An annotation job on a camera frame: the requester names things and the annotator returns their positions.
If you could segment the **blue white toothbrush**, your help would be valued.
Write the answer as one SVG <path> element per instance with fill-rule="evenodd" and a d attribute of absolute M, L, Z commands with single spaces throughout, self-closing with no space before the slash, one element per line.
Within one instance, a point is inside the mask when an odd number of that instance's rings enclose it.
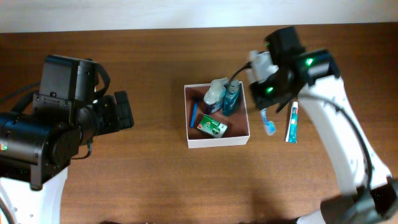
<path fill-rule="evenodd" d="M 264 108 L 261 110 L 261 118 L 264 123 L 264 129 L 268 136 L 274 135 L 276 132 L 275 124 L 273 121 L 267 119 L 267 110 Z"/>

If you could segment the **teal mouthwash bottle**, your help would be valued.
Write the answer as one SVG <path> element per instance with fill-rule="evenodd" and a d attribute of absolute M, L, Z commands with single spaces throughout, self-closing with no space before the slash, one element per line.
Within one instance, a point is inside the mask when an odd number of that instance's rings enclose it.
<path fill-rule="evenodd" d="M 226 94 L 224 96 L 224 104 L 222 114 L 224 116 L 230 116 L 234 112 L 234 107 L 239 96 L 240 83 L 238 80 L 232 80 L 226 88 Z"/>

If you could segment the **teal white toothpaste tube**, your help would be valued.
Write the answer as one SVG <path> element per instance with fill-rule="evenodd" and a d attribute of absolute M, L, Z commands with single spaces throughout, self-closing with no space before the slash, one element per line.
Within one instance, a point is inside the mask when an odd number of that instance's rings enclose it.
<path fill-rule="evenodd" d="M 299 104 L 294 101 L 292 103 L 289 125 L 287 128 L 287 135 L 285 137 L 286 142 L 296 143 L 297 142 L 297 118 L 298 118 Z"/>

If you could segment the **clear spray bottle dark liquid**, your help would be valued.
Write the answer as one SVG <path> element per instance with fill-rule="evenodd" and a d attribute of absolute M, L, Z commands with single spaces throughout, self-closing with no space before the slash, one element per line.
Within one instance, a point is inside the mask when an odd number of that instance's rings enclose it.
<path fill-rule="evenodd" d="M 223 107 L 223 100 L 226 94 L 226 85 L 229 83 L 229 78 L 220 78 L 213 80 L 210 83 L 209 90 L 205 93 L 203 98 L 205 114 L 212 114 L 219 111 Z"/>

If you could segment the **green white soap box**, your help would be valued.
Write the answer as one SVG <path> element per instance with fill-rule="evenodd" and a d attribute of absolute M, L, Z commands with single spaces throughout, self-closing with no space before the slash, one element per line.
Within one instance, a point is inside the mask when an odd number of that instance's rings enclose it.
<path fill-rule="evenodd" d="M 199 122 L 197 129 L 214 138 L 221 138 L 227 131 L 228 126 L 205 114 Z"/>

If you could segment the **blue disposable razor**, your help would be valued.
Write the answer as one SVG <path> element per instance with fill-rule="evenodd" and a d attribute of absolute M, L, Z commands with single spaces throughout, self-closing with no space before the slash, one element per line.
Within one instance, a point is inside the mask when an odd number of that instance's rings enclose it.
<path fill-rule="evenodd" d="M 198 103 L 201 101 L 201 98 L 193 97 L 192 100 L 193 100 L 193 109 L 192 109 L 192 115 L 191 115 L 191 120 L 190 120 L 190 128 L 194 127 Z"/>

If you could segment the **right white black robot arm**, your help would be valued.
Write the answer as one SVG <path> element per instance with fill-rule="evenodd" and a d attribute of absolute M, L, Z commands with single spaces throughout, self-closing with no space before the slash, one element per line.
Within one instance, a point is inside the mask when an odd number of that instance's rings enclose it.
<path fill-rule="evenodd" d="M 343 78 L 329 51 L 305 50 L 294 27 L 265 38 L 252 51 L 250 91 L 256 108 L 283 109 L 297 100 L 332 163 L 340 194 L 295 223 L 380 223 L 397 213 L 397 179 L 376 154 L 352 110 Z"/>

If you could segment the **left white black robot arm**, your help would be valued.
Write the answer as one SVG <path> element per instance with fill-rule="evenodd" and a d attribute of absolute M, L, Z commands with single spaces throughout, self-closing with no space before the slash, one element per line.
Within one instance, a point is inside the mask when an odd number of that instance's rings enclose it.
<path fill-rule="evenodd" d="M 37 90 L 1 114 L 1 222 L 58 223 L 79 149 L 134 126 L 125 91 L 90 59 L 48 55 Z"/>

